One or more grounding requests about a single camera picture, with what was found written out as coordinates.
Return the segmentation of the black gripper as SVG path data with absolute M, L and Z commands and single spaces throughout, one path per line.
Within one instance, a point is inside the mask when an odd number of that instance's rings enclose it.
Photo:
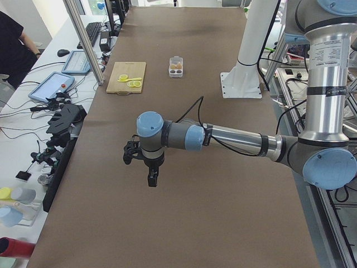
M 157 186 L 157 180 L 158 180 L 158 170 L 159 167 L 164 163 L 165 157 L 160 156 L 155 159 L 149 159 L 147 157 L 143 158 L 143 161 L 146 166 L 149 168 L 148 172 L 148 186 L 149 187 L 156 187 Z

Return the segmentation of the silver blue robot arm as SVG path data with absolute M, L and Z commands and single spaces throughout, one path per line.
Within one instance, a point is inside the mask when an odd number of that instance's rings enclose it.
M 137 118 L 139 141 L 134 155 L 148 166 L 148 184 L 157 185 L 165 147 L 199 151 L 218 142 L 247 156 L 280 162 L 316 187 L 334 190 L 356 175 L 356 159 L 342 131 L 347 94 L 350 36 L 356 30 L 355 1 L 288 1 L 287 34 L 310 43 L 305 128 L 298 137 L 261 133 L 180 119 L 167 121 L 156 112 Z

